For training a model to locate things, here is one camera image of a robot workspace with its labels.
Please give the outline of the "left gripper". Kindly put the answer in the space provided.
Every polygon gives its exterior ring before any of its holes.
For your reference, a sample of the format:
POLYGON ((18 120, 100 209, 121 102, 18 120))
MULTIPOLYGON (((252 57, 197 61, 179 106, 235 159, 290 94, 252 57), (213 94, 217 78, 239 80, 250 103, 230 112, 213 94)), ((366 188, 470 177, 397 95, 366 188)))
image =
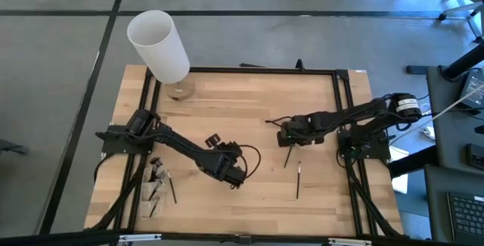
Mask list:
POLYGON ((239 188, 245 180, 245 170, 237 167, 242 150, 236 142, 222 142, 218 134, 205 140, 209 150, 203 150, 198 168, 208 176, 239 188))

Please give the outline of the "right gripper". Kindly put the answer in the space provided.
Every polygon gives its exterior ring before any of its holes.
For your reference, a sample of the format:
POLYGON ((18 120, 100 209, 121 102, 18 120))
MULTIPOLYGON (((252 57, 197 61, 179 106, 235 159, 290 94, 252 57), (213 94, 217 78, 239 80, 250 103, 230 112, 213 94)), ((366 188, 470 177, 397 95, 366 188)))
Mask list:
POLYGON ((308 117, 296 115, 280 124, 277 141, 279 147, 317 145, 324 143, 324 136, 312 127, 308 117))

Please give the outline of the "clear acrylic organizer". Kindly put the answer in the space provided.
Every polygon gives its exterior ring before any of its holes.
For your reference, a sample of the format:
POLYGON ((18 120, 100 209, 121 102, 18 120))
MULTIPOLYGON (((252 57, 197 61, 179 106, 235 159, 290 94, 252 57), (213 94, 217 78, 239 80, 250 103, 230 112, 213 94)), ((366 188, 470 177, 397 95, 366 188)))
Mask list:
MULTIPOLYGON (((167 182, 168 176, 166 174, 166 178, 163 180, 163 183, 155 181, 155 175, 157 173, 154 172, 155 166, 150 164, 150 160, 148 161, 148 166, 144 170, 144 174, 142 177, 141 183, 141 197, 140 197, 140 214, 142 218, 152 219, 157 217, 161 214, 161 210, 163 209, 163 204, 166 200, 167 196, 167 182), (158 188, 157 193, 155 194, 154 198, 151 201, 147 201, 152 190, 154 188, 158 188), (156 212, 153 217, 149 217, 152 207, 157 204, 156 212)), ((162 165, 157 172, 165 170, 164 166, 162 165)))

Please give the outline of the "white paper sheet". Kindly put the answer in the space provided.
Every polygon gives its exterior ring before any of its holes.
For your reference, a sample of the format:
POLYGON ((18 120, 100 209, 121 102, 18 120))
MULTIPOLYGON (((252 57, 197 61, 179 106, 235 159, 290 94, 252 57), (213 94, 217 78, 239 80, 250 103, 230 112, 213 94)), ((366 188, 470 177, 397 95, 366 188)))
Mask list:
MULTIPOLYGON (((389 146, 390 159, 389 162, 392 163, 395 160, 400 160, 409 155, 408 151, 389 146)), ((402 193, 404 195, 408 192, 408 174, 403 174, 392 179, 392 188, 395 192, 402 193)))

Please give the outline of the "black desk support bar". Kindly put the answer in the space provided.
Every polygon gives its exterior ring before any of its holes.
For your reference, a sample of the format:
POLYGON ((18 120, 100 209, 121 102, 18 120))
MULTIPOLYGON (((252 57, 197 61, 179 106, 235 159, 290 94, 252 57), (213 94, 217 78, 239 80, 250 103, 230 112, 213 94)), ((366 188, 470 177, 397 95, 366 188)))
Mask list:
POLYGON ((449 67, 440 67, 440 74, 444 79, 451 81, 482 61, 484 61, 484 44, 479 44, 449 67))
POLYGON ((394 160, 388 164, 388 168, 391 177, 396 178, 421 170, 426 165, 436 166, 438 164, 437 147, 434 145, 401 159, 394 160))

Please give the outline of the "white lamp with wooden base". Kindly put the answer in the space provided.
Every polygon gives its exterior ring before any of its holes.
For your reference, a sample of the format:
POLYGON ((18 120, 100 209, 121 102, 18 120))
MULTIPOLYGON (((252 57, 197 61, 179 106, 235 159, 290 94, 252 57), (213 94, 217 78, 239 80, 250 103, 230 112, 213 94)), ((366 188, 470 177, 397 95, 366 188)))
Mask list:
POLYGON ((140 13, 129 23, 126 34, 155 78, 175 101, 190 98, 195 84, 187 79, 191 64, 175 22, 165 11, 140 13))

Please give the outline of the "dark grey desk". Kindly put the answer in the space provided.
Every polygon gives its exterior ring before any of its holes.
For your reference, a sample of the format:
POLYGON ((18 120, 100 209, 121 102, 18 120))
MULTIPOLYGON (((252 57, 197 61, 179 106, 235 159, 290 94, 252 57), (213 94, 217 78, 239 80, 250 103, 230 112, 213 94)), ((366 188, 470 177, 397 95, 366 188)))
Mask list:
MULTIPOLYGON (((460 83, 449 82, 442 78, 438 67, 427 69, 427 85, 433 113, 445 111, 448 106, 457 101, 460 83)), ((471 117, 454 107, 436 118, 433 121, 433 127, 436 133, 439 165, 466 173, 484 175, 484 170, 467 164, 467 145, 473 144, 484 148, 484 134, 475 131, 479 126, 484 126, 484 111, 477 117, 471 117)))
POLYGON ((448 192, 484 197, 484 176, 443 167, 424 167, 432 239, 454 245, 448 209, 448 192))

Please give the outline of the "small black device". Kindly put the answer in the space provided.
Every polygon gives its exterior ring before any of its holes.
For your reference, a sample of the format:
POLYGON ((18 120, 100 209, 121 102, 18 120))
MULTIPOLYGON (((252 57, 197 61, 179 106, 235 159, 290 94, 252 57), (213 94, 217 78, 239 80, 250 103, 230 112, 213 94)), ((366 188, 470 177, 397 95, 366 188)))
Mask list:
POLYGON ((475 144, 467 144, 466 159, 467 164, 470 167, 484 170, 484 147, 475 144))

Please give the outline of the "black laptop keyboard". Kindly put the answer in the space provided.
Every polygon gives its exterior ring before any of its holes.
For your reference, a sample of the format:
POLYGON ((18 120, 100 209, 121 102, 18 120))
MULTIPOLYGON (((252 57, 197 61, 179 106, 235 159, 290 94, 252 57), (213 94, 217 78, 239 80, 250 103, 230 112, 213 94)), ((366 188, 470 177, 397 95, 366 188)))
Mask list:
POLYGON ((484 197, 448 192, 447 199, 454 243, 484 246, 484 197))

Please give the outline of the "grey office chair base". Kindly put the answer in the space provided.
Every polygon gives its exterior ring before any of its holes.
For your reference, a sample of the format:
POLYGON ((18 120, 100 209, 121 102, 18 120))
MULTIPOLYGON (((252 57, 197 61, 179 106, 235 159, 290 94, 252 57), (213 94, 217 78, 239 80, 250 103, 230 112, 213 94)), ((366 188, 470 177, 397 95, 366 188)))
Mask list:
POLYGON ((469 0, 471 4, 460 5, 458 8, 451 8, 443 11, 437 18, 439 21, 447 19, 449 14, 456 14, 459 12, 470 11, 469 17, 474 18, 478 13, 481 13, 482 34, 476 35, 476 43, 484 43, 484 1, 483 0, 469 0))

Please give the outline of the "black floor object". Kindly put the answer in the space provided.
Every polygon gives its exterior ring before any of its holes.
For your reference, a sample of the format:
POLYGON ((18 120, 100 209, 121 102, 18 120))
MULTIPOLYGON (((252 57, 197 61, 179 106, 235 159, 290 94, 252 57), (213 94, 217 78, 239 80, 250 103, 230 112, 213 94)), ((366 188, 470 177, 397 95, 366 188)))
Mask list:
POLYGON ((29 149, 27 147, 24 147, 22 145, 14 144, 13 142, 9 142, 4 139, 0 139, 0 154, 5 151, 5 152, 14 152, 16 154, 20 155, 27 155, 29 152, 29 149))

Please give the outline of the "black aluminium table frame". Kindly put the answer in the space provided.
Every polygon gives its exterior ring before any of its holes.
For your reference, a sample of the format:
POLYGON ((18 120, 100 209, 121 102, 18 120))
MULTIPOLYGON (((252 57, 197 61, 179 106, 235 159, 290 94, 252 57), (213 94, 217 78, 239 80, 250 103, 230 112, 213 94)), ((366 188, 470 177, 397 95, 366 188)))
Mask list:
POLYGON ((164 240, 213 240, 249 245, 262 242, 327 243, 329 238, 383 235, 337 164, 337 136, 321 145, 279 148, 271 124, 284 115, 334 111, 371 99, 363 70, 304 70, 195 67, 196 86, 185 101, 160 94, 157 113, 176 132, 202 145, 218 134, 244 146, 252 176, 238 189, 201 173, 186 157, 155 145, 173 178, 161 214, 142 218, 141 189, 127 200, 116 227, 164 240), (301 161, 299 199, 296 199, 301 161))

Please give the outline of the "silver bracket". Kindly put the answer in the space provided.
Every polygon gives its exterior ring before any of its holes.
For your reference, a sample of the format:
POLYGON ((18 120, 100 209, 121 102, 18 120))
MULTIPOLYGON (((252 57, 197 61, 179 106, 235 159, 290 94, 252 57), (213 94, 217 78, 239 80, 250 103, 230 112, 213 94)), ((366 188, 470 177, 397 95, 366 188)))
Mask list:
POLYGON ((373 246, 371 241, 352 238, 329 238, 329 246, 373 246))
POLYGON ((119 243, 132 243, 138 241, 156 241, 161 240, 161 234, 131 234, 131 235, 121 235, 119 237, 119 243))

